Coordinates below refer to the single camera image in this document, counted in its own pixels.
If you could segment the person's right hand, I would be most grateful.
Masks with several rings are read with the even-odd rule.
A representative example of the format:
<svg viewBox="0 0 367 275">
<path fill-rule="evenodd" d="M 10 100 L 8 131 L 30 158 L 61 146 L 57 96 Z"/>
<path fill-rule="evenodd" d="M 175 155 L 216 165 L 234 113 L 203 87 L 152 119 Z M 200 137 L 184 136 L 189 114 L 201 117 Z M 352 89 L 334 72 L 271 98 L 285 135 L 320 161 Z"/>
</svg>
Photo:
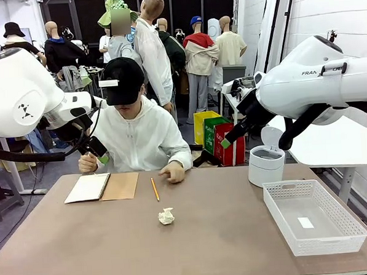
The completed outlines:
<svg viewBox="0 0 367 275">
<path fill-rule="evenodd" d="M 81 173 L 94 173 L 98 169 L 97 157 L 91 152 L 81 155 L 78 164 Z"/>
</svg>

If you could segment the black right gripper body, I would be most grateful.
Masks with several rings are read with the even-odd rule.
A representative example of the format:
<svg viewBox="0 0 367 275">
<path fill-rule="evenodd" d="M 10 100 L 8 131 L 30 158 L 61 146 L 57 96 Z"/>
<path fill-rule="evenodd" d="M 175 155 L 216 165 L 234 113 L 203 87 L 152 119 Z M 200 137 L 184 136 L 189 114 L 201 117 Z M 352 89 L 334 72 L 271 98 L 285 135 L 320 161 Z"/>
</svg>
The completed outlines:
<svg viewBox="0 0 367 275">
<path fill-rule="evenodd" d="M 238 123 L 240 130 L 251 131 L 255 127 L 263 127 L 276 115 L 263 107 L 256 95 L 257 89 L 250 90 L 237 106 L 237 110 L 245 117 Z"/>
</svg>

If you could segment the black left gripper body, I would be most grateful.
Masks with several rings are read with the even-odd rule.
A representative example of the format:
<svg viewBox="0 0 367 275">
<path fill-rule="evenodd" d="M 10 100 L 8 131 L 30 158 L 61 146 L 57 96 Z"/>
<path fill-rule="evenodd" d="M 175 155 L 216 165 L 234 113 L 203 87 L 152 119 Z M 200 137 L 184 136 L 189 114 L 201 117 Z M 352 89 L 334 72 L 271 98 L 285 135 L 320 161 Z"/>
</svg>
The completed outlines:
<svg viewBox="0 0 367 275">
<path fill-rule="evenodd" d="M 92 124 L 93 121 L 90 116 L 85 114 L 55 129 L 55 134 L 65 142 L 77 142 L 79 139 L 88 136 Z"/>
</svg>

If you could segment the person's left hand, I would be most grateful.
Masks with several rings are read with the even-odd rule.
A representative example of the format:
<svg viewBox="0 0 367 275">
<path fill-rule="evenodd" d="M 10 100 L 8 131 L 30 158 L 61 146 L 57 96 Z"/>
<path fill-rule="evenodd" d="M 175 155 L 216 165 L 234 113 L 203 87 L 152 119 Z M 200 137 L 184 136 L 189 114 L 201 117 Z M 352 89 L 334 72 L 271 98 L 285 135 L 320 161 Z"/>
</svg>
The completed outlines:
<svg viewBox="0 0 367 275">
<path fill-rule="evenodd" d="M 171 184 L 180 183 L 185 178 L 185 169 L 182 163 L 178 161 L 172 161 L 162 168 L 162 170 L 159 172 L 159 175 L 166 175 L 167 181 Z"/>
</svg>

